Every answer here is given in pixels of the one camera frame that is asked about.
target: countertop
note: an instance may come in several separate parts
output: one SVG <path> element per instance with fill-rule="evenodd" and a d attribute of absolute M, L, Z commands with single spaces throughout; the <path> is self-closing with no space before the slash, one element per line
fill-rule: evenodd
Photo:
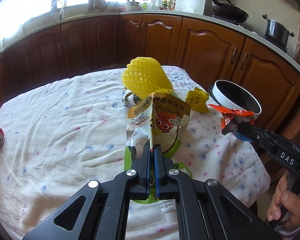
<path fill-rule="evenodd" d="M 62 21 L 51 23 L 49 25 L 43 26 L 41 28 L 38 28 L 38 29 L 36 29 L 32 32 L 29 32 L 29 33 L 25 34 L 24 36 L 22 36 L 19 39 L 17 39 L 15 41 L 13 41 L 12 43 L 10 43 L 5 48 L 0 49 L 0 53 L 3 52 L 5 49 L 11 47 L 12 45 L 17 43 L 18 41 L 20 41 L 20 40 L 36 33 L 36 32 L 39 32 L 39 31 L 44 30 L 46 28 L 49 28 L 51 26 L 55 26 L 55 25 L 58 25 L 58 24 L 70 22 L 70 21 L 73 21 L 73 20 L 88 18 L 88 17 L 97 17 L 97 16 L 106 16 L 106 15 L 128 15 L 128 14 L 164 14 L 164 15 L 182 16 L 182 17 L 196 18 L 196 19 L 200 19 L 200 20 L 203 20 L 203 21 L 208 21 L 208 22 L 212 22 L 212 23 L 221 25 L 223 27 L 226 27 L 226 28 L 232 29 L 234 31 L 237 31 L 239 33 L 242 33 L 245 36 L 248 36 L 248 37 L 254 39 L 255 41 L 258 41 L 258 42 L 264 44 L 265 46 L 269 47 L 273 52 L 278 54 L 280 57 L 282 57 L 286 61 L 288 61 L 293 67 L 296 68 L 296 70 L 298 70 L 300 72 L 300 65 L 297 62 L 295 62 L 291 57 L 289 57 L 281 49 L 279 49 L 278 47 L 276 47 L 275 45 L 273 45 L 269 41 L 265 40 L 261 36 L 257 35 L 256 33 L 253 33 L 253 32 L 251 32 L 247 29 L 244 29 L 244 28 L 239 27 L 237 25 L 234 25 L 232 23 L 222 21 L 222 20 L 219 20 L 219 19 L 216 19 L 216 18 L 212 18 L 212 17 L 205 16 L 205 15 L 194 14 L 194 13 L 179 12 L 179 11 L 141 10 L 141 11 L 130 11 L 130 12 L 121 12 L 121 13 L 98 13 L 98 14 L 89 14 L 89 15 L 81 15 L 81 16 L 77 16 L 77 17 L 71 17 L 71 18 L 64 19 Z"/>

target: metal rivet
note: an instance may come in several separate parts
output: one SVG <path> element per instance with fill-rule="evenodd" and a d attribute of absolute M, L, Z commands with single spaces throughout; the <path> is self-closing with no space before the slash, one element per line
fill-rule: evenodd
<path fill-rule="evenodd" d="M 171 169 L 169 170 L 169 174 L 175 176 L 179 174 L 179 171 L 177 169 Z"/>
<path fill-rule="evenodd" d="M 215 179 L 208 179 L 208 185 L 211 187 L 215 187 L 218 182 Z"/>
<path fill-rule="evenodd" d="M 89 181 L 89 183 L 88 183 L 88 186 L 89 186 L 90 188 L 98 187 L 98 185 L 99 185 L 99 183 L 98 183 L 96 180 L 91 180 L 91 181 Z"/>
<path fill-rule="evenodd" d="M 134 176 L 135 174 L 137 174 L 137 172 L 135 170 L 127 170 L 126 174 L 128 176 Z"/>

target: black pot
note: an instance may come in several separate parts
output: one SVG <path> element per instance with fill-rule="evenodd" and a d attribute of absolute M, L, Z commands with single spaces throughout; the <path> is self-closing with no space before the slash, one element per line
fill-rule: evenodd
<path fill-rule="evenodd" d="M 218 0 L 212 0 L 212 10 L 216 15 L 226 18 L 236 23 L 244 23 L 249 15 L 244 11 L 234 6 L 229 0 L 229 3 L 219 2 Z"/>
<path fill-rule="evenodd" d="M 281 23 L 268 19 L 266 14 L 264 14 L 262 17 L 267 20 L 265 36 L 277 42 L 278 44 L 287 47 L 289 36 L 294 37 L 294 33 L 290 33 L 289 30 Z"/>

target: crumpled yellow wrapper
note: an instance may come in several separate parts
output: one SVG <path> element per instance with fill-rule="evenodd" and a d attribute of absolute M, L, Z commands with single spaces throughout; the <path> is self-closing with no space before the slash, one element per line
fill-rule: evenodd
<path fill-rule="evenodd" d="M 207 113 L 209 112 L 209 109 L 206 105 L 208 99 L 209 94 L 206 91 L 195 87 L 194 90 L 188 92 L 186 102 L 190 104 L 191 110 L 199 113 Z"/>

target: triangular cutout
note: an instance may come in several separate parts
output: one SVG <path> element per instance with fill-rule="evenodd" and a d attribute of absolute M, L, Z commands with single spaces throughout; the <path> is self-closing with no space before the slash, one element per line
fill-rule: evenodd
<path fill-rule="evenodd" d="M 53 222 L 68 231 L 74 228 L 75 222 L 80 214 L 84 202 L 85 196 L 78 197 L 70 206 L 68 206 L 60 215 L 58 215 Z"/>
<path fill-rule="evenodd" d="M 235 206 L 226 196 L 220 196 L 222 205 L 226 211 L 226 215 L 230 222 L 231 227 L 236 230 L 240 227 L 246 226 L 250 223 L 250 218 L 248 218 L 242 211 Z"/>

